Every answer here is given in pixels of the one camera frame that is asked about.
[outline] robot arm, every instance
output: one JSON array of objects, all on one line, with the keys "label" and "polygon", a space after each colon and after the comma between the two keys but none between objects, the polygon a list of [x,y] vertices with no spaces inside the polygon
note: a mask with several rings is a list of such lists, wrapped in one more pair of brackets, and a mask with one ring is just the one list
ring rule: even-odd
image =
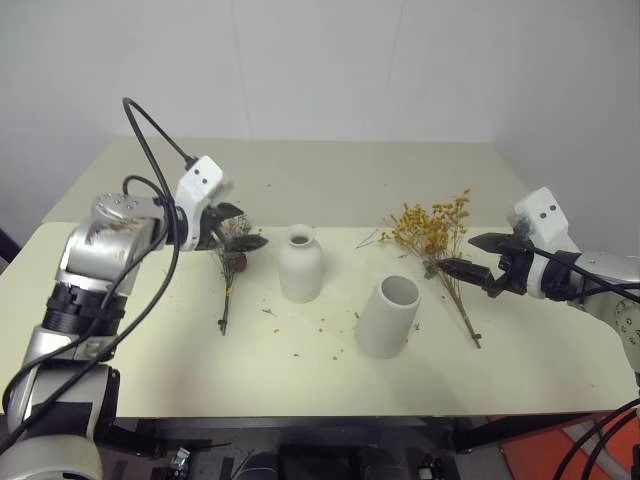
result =
[{"label": "robot arm", "polygon": [[[115,339],[135,282],[137,260],[145,251],[175,242],[182,251],[212,249],[225,241],[221,223],[243,212],[230,204],[213,204],[230,187],[211,158],[204,156],[191,164],[175,196],[179,238],[166,241],[166,215],[159,199],[124,194],[95,199],[91,215],[69,236],[44,319],[33,330],[24,365],[62,346],[76,345],[28,369],[9,389],[10,397],[3,400],[10,432]],[[130,271],[102,309],[111,286],[125,270]],[[112,350],[100,358],[99,365],[2,455],[1,478],[101,478],[93,442],[100,442],[113,428],[119,373],[104,362],[114,355]]]},{"label": "robot arm", "polygon": [[640,385],[640,264],[615,255],[574,253],[568,222],[547,188],[520,202],[509,218],[512,234],[486,233],[469,243],[500,255],[504,273],[495,279],[484,266],[450,258],[442,270],[480,286],[490,297],[502,291],[566,301],[604,321],[620,335],[627,360]]}]

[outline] yellow dried flowers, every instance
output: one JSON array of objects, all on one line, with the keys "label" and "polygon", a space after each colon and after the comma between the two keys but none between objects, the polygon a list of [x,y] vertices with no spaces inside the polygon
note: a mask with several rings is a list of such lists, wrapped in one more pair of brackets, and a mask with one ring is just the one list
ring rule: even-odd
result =
[{"label": "yellow dried flowers", "polygon": [[400,218],[390,215],[391,236],[383,232],[380,241],[393,239],[421,258],[457,256],[460,239],[467,232],[463,220],[469,216],[466,205],[470,202],[470,193],[471,190],[466,189],[451,203],[437,203],[431,212],[420,204],[410,207],[405,203]]}]

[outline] plant debris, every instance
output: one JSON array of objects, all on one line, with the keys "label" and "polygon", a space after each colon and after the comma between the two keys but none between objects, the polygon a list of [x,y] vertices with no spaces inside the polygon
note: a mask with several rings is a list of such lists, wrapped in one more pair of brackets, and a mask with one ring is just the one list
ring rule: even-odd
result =
[{"label": "plant debris", "polygon": [[373,232],[371,232],[371,234],[367,238],[365,238],[358,245],[356,245],[356,248],[362,248],[362,247],[366,247],[367,245],[371,245],[372,243],[376,243],[375,240],[371,240],[371,238],[373,238],[373,236],[376,233],[378,233],[378,229],[377,228]]}]

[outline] dried flower bundle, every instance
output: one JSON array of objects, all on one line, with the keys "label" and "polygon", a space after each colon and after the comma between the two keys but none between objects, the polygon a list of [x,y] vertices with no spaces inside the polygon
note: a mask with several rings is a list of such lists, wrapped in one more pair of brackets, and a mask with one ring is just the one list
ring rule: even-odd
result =
[{"label": "dried flower bundle", "polygon": [[445,274],[437,266],[437,261],[444,258],[460,257],[460,242],[467,232],[464,219],[469,216],[467,204],[470,202],[471,190],[465,190],[453,202],[435,204],[428,212],[422,205],[410,207],[404,204],[404,212],[400,217],[390,215],[393,230],[391,235],[383,232],[380,241],[393,240],[423,260],[426,268],[425,277],[437,276],[456,304],[471,338],[480,348],[481,335],[476,333],[462,303],[460,282]]}]

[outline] black cable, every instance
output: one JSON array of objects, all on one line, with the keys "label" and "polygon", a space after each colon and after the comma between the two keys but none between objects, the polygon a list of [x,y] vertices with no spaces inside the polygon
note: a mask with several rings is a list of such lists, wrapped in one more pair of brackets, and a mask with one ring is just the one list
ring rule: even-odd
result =
[{"label": "black cable", "polygon": [[153,128],[155,128],[155,130],[160,135],[162,135],[162,138],[164,138],[167,141],[167,143],[169,145],[171,145],[176,152],[178,152],[178,154],[184,159],[184,161],[187,164],[190,164],[191,162],[193,162],[195,160],[194,157],[192,157],[191,155],[188,155],[187,153],[185,153],[185,151],[182,150],[182,148],[180,148],[180,146],[173,140],[173,138],[171,138],[162,128],[160,128],[160,125],[158,125],[156,123],[156,121],[153,118],[151,118],[151,115],[149,115],[147,112],[145,112],[144,109],[140,105],[138,105],[134,100],[130,99],[129,97],[124,97],[122,99],[122,104],[123,104],[123,106],[125,108],[125,113],[127,114],[127,118],[129,119],[129,123],[131,124],[131,127],[133,128],[133,131],[136,133],[136,138],[138,139],[138,142],[140,142],[140,138],[144,138],[144,135],[143,135],[142,131],[140,130],[140,127],[138,127],[138,124],[137,124],[135,118],[133,117],[129,106],[131,106],[134,109],[136,109],[138,111],[138,113],[140,115],[142,115],[145,118],[145,120],[147,122],[149,122],[153,126]]},{"label": "black cable", "polygon": [[621,406],[617,410],[611,412],[609,415],[604,417],[602,420],[596,422],[593,425],[593,427],[591,427],[589,430],[587,430],[587,432],[584,435],[582,435],[578,440],[576,440],[576,442],[573,444],[573,446],[566,453],[566,455],[564,456],[564,458],[562,459],[562,461],[558,465],[558,468],[556,469],[556,473],[553,475],[553,480],[560,480],[560,478],[562,477],[562,474],[564,473],[565,469],[567,468],[567,465],[569,465],[569,462],[571,462],[571,459],[578,452],[578,450],[580,450],[580,448],[582,448],[582,445],[584,445],[587,442],[587,440],[589,440],[593,435],[595,435],[597,432],[599,432],[602,429],[602,427],[604,427],[611,420],[619,417],[624,412],[626,412],[630,408],[633,408],[633,407],[635,407],[637,405],[640,405],[640,398],[636,398],[635,400],[631,400],[630,402],[625,403],[623,406]]},{"label": "black cable", "polygon": [[[164,178],[162,170],[158,165],[151,149],[149,148],[149,144],[147,143],[138,123],[131,111],[131,107],[136,109],[143,117],[145,117],[149,123],[151,123],[165,139],[168,139],[168,135],[166,135],[162,129],[155,123],[155,121],[140,107],[137,103],[135,103],[130,98],[123,98],[122,105],[124,107],[127,118],[129,119],[129,123],[144,151],[149,163],[151,164],[151,168],[153,169],[158,182],[160,183],[160,187],[164,194],[165,200],[165,212],[168,214],[169,221],[166,222],[167,225],[171,228],[171,233],[173,238],[178,238],[178,222],[177,222],[177,211],[176,206],[173,201],[173,196],[171,195],[171,191],[169,190],[169,186]],[[76,371],[66,382],[64,382],[55,392],[53,392],[47,399],[38,406],[36,410],[31,412],[31,415],[22,421],[22,423],[13,431],[11,434],[4,439],[2,444],[0,444],[0,454],[2,454],[5,450],[7,450],[11,445],[13,445],[18,438],[33,425],[36,421],[38,421],[44,414],[46,414],[51,407],[55,404],[56,400],[64,395],[71,387],[73,387],[78,380],[80,380],[84,375],[86,375],[94,366],[100,363],[100,359],[115,349],[124,339],[126,339],[129,334],[145,319],[145,317],[149,314],[149,312],[153,309],[153,307],[158,303],[164,292],[166,291],[169,283],[171,283],[171,279],[173,278],[173,274],[175,273],[176,265],[178,263],[178,256],[180,254],[180,248],[177,242],[174,242],[172,254],[171,254],[171,262],[169,264],[169,268],[167,269],[167,274],[158,288],[158,291],[153,296],[153,298],[149,301],[147,306],[140,312],[140,314],[131,322],[131,324],[118,336],[116,336],[106,347],[104,347],[98,354],[88,362],[85,362],[80,369]]]},{"label": "black cable", "polygon": [[131,183],[132,180],[136,180],[140,183],[145,184],[147,187],[153,190],[158,198],[160,198],[163,202],[165,201],[164,194],[162,193],[162,190],[160,190],[160,187],[158,187],[148,178],[141,177],[140,175],[128,175],[124,178],[124,180],[122,181],[122,193],[124,193],[125,195],[129,195],[129,183]]},{"label": "black cable", "polygon": [[603,435],[600,441],[596,444],[596,446],[591,451],[591,455],[589,455],[589,459],[587,460],[587,464],[584,466],[584,470],[582,471],[582,480],[589,480],[589,476],[591,475],[591,471],[593,470],[593,466],[596,464],[596,460],[598,459],[598,455],[605,447],[607,442],[611,440],[616,433],[618,433],[622,427],[624,427],[627,423],[629,423],[634,418],[637,418],[637,413],[635,410],[627,413],[624,417],[616,422],[616,424],[609,429],[607,433]]},{"label": "black cable", "polygon": [[[622,288],[624,290],[640,290],[640,283],[614,283],[613,285],[615,285],[618,288]],[[591,288],[589,290],[585,290],[584,292],[577,293],[573,298],[570,298],[569,300],[575,300],[576,298],[590,297],[592,295],[597,295],[599,293],[606,293],[610,291],[611,289],[609,287]]]},{"label": "black cable", "polygon": [[596,274],[591,273],[591,272],[585,270],[584,268],[578,267],[577,265],[571,263],[570,261],[558,257],[554,253],[550,253],[550,252],[547,252],[545,250],[541,250],[540,248],[535,247],[535,246],[532,247],[532,250],[533,250],[534,253],[540,255],[541,257],[548,258],[549,260],[552,260],[552,261],[557,262],[557,263],[559,263],[561,265],[564,265],[565,267],[569,268],[570,270],[573,270],[574,272],[579,273],[583,277],[588,278],[592,282],[597,283],[598,285],[607,288],[607,290],[605,290],[605,291],[610,291],[610,292],[617,293],[621,297],[625,297],[625,298],[628,298],[629,300],[632,300],[634,302],[640,303],[640,297],[638,295],[634,295],[632,293],[629,293],[626,290],[624,290],[624,288],[620,288],[616,284],[607,282],[606,280],[603,280],[602,278],[600,278]]}]

